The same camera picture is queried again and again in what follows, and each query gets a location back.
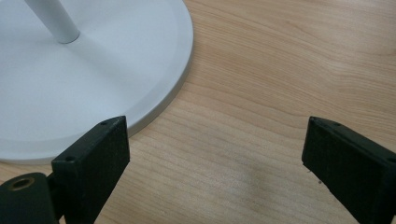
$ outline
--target white lamp base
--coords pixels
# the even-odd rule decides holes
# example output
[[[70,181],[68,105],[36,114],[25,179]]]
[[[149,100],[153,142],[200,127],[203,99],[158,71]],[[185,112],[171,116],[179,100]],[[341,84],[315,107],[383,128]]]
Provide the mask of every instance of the white lamp base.
[[[24,2],[0,1],[0,161],[47,163],[119,115],[132,135],[188,73],[193,30],[182,0],[62,4],[80,30],[67,45]]]

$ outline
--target wood grain surface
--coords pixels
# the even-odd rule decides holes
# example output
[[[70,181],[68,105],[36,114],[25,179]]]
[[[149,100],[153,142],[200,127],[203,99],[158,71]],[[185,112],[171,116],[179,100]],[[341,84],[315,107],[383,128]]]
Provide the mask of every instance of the wood grain surface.
[[[309,116],[396,151],[396,2],[185,0],[189,77],[97,223],[357,223],[301,161]],[[0,183],[50,167],[0,163]]]

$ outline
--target wooden table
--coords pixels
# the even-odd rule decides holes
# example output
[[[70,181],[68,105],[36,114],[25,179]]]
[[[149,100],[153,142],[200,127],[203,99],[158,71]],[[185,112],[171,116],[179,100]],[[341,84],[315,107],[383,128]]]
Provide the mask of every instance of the wooden table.
[[[396,151],[396,3],[186,0],[191,72],[130,138],[97,223],[356,223],[301,161],[309,116]],[[0,164],[0,183],[50,167]]]

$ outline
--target black plastic part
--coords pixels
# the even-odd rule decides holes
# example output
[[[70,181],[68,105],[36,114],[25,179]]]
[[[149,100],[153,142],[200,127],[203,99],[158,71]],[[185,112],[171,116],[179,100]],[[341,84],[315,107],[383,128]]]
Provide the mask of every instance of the black plastic part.
[[[0,186],[0,223],[58,223],[47,178],[40,173],[20,175]]]
[[[105,120],[52,161],[67,223],[93,223],[130,160],[125,117]]]
[[[303,162],[359,223],[392,221],[395,153],[337,122],[311,117]]]

